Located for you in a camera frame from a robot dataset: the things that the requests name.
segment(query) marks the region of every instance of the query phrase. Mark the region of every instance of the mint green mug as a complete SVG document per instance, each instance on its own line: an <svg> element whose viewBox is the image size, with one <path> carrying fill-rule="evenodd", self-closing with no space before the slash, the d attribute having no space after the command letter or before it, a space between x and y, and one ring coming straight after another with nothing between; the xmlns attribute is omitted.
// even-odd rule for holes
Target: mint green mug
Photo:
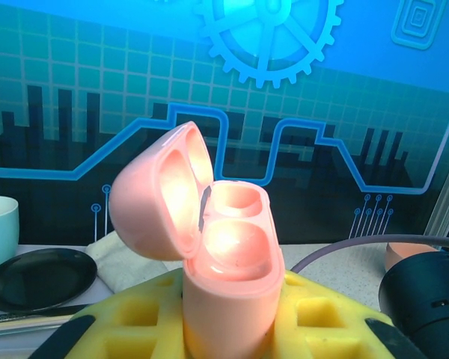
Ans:
<svg viewBox="0 0 449 359"><path fill-rule="evenodd" d="M0 264L15 256L18 239L18 202L0 196Z"/></svg>

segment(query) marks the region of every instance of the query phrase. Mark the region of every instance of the open case lid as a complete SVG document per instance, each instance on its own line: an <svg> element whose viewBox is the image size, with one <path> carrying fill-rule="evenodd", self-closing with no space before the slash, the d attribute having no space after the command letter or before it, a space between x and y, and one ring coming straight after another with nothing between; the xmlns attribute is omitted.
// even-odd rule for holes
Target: open case lid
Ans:
<svg viewBox="0 0 449 359"><path fill-rule="evenodd" d="M110 218L121 240L155 260L193 258L213 167L200 130L184 123L133 159L113 182Z"/></svg>

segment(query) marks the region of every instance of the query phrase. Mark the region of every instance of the printed backdrop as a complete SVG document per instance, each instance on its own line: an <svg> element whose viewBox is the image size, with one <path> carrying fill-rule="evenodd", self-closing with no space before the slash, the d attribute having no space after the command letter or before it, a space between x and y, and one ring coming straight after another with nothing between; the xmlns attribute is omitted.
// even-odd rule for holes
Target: printed backdrop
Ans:
<svg viewBox="0 0 449 359"><path fill-rule="evenodd" d="M449 171L449 0L275 2L1 0L21 242L111 231L113 179L189 120L217 180L269 192L281 243L423 233Z"/></svg>

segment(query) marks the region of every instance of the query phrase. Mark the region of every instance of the table surface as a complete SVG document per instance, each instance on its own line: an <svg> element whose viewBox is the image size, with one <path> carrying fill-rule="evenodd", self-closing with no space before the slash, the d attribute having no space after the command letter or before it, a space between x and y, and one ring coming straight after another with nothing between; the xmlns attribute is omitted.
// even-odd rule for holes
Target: table surface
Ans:
<svg viewBox="0 0 449 359"><path fill-rule="evenodd" d="M286 269L291 269L301 258L325 245L282 245ZM57 245L20 245L17 254L42 248L62 248ZM67 246L83 251L85 247ZM385 273L385 245L362 245L328 254L311 263L300 274L334 289L375 310L379 310L377 298L379 284ZM181 262L165 263L168 270L181 267ZM97 278L93 285L78 298L67 303L90 304L109 297L112 291ZM53 330L0 337L0 359L27 358L43 343Z"/></svg>

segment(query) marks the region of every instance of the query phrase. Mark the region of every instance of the yellow foam holder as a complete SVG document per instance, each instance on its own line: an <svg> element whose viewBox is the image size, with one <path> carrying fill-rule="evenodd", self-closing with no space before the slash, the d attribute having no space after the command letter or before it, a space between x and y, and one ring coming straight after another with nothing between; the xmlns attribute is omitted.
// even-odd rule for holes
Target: yellow foam holder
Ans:
<svg viewBox="0 0 449 359"><path fill-rule="evenodd" d="M183 337L183 270L176 269L85 308L96 321L67 359L191 358ZM384 314L291 271L285 276L263 359L392 359L365 323Z"/></svg>

